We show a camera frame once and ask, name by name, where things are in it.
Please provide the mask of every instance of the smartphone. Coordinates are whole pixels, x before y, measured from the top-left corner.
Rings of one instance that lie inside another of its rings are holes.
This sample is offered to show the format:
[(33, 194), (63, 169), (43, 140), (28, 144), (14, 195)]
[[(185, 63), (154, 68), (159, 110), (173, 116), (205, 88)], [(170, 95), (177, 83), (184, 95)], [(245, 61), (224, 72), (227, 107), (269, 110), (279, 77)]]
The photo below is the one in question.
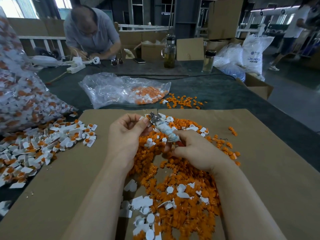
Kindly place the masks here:
[(139, 63), (139, 64), (141, 64), (141, 63), (146, 63), (145, 60), (140, 59), (140, 58), (134, 58), (133, 60), (134, 60), (135, 62)]

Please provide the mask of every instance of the gray shirt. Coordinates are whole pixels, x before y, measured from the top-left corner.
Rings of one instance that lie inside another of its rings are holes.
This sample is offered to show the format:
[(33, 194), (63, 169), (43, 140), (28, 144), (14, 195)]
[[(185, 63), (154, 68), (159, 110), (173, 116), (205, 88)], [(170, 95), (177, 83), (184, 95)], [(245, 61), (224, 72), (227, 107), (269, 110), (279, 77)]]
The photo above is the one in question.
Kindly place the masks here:
[(110, 17), (97, 8), (92, 8), (98, 16), (98, 31), (92, 37), (82, 34), (69, 13), (64, 21), (64, 33), (66, 35), (66, 45), (68, 47), (82, 48), (88, 54), (106, 52), (115, 42), (120, 41), (114, 24)]

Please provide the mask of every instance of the bag of plastic parts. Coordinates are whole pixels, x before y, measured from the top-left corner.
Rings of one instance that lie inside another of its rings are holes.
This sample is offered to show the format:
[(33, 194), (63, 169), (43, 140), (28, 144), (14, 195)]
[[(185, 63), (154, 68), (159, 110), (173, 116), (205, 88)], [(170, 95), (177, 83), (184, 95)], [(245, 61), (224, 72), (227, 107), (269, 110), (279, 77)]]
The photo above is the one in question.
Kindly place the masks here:
[(214, 58), (213, 66), (220, 68), (228, 63), (233, 63), (238, 66), (242, 66), (242, 53), (243, 49), (241, 47), (241, 44), (228, 44), (218, 52), (218, 54)]
[(0, 7), (0, 134), (25, 130), (76, 109), (51, 94)]
[(224, 74), (233, 76), (234, 79), (239, 78), (243, 83), (246, 80), (245, 70), (235, 64), (225, 64), (224, 66), (220, 67), (219, 70), (222, 71)]
[(89, 96), (93, 108), (99, 109), (110, 104), (156, 103), (168, 94), (171, 82), (118, 77), (114, 73), (102, 72), (85, 76), (79, 85)]
[(262, 52), (272, 43), (274, 37), (249, 35), (242, 44), (243, 67), (248, 73), (262, 75)]

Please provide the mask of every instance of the glass bottle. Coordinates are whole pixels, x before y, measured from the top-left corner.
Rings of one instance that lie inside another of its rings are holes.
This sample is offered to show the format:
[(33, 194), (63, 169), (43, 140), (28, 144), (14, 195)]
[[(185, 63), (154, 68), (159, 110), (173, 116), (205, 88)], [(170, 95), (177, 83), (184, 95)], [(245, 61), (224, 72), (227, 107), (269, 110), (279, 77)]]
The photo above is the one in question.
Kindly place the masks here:
[(212, 67), (214, 65), (214, 57), (216, 56), (216, 51), (214, 50), (206, 50), (204, 60), (203, 60), (203, 73), (211, 73)]
[(167, 43), (164, 49), (161, 51), (161, 55), (164, 58), (165, 68), (174, 68), (174, 63), (176, 60), (176, 45), (175, 45), (175, 35), (167, 35)]

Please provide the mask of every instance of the tool handle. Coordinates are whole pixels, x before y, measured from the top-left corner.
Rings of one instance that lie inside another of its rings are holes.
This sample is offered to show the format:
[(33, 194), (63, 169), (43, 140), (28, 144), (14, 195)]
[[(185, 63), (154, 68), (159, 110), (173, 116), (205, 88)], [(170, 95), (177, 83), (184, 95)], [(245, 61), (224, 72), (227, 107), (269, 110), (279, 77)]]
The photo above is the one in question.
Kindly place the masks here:
[(176, 141), (176, 144), (180, 147), (185, 147), (185, 145), (181, 141)]

